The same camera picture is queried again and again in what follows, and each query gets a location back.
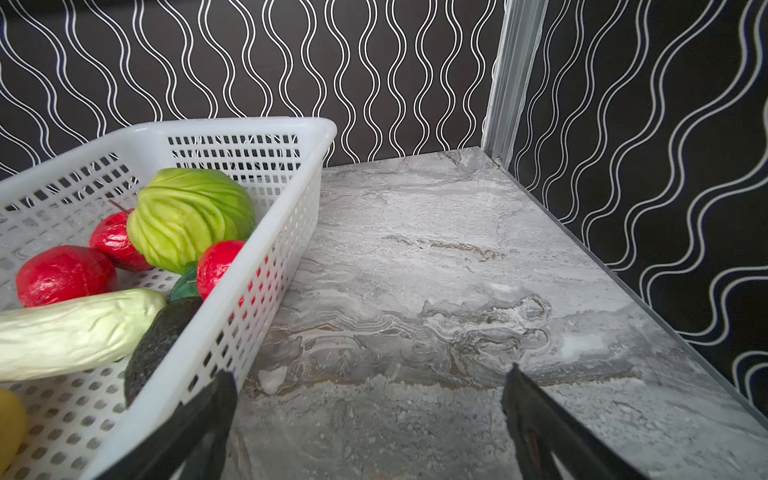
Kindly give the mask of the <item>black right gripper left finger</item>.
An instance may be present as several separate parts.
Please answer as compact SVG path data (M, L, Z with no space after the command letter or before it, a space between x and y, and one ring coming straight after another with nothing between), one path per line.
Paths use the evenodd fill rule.
M99 477L219 479L236 406L234 375L220 371L191 401L178 407L160 428Z

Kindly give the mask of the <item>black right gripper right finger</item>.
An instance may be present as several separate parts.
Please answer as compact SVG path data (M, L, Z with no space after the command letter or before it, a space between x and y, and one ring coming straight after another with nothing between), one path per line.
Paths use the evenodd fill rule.
M501 407L525 479L644 479L569 414L515 363L507 373Z

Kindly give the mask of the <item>red toy apple with stem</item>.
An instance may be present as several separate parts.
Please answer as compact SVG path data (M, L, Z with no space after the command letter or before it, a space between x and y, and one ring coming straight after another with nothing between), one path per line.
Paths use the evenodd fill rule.
M152 266L133 246L127 232L127 221L132 209L125 209L113 200L109 203L117 212L96 226L89 239L89 246L104 253L116 268L130 272L151 270Z

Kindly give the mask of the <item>green toy cabbage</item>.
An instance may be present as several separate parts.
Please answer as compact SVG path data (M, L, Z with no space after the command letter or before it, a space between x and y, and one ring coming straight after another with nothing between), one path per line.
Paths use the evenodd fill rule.
M139 191L126 230L147 263L183 274L209 247L245 241L256 225L250 195L223 172L169 168Z

